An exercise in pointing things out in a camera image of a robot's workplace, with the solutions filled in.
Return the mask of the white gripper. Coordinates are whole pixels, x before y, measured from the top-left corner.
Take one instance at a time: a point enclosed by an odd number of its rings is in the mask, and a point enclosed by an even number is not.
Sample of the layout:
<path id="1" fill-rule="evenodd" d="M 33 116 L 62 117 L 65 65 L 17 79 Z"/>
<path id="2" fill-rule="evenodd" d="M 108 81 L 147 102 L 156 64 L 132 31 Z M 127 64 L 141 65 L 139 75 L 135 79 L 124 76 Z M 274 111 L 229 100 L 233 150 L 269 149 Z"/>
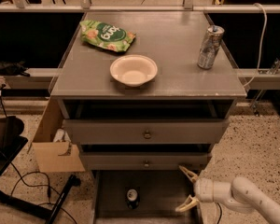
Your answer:
<path id="1" fill-rule="evenodd" d="M 180 204 L 176 212 L 186 212 L 195 207 L 199 201 L 203 203 L 227 203 L 231 199 L 231 184 L 229 182 L 219 182 L 207 178 L 200 178 L 186 168 L 180 165 L 179 169 L 194 184 L 195 197 L 191 195 Z"/>

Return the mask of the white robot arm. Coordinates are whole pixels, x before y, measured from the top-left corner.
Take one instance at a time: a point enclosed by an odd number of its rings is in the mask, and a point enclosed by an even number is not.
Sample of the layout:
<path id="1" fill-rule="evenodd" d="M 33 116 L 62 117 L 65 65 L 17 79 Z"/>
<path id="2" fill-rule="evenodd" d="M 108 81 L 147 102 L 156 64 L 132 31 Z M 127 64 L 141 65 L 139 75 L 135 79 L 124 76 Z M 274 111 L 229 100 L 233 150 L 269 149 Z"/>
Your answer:
<path id="1" fill-rule="evenodd" d="M 251 213 L 256 210 L 269 224 L 280 224 L 280 204 L 268 197 L 252 181 L 237 176 L 232 182 L 219 182 L 199 178 L 195 173 L 180 165 L 179 169 L 193 184 L 194 196 L 180 204 L 176 212 L 185 212 L 199 203 L 220 203 L 232 211 Z"/>

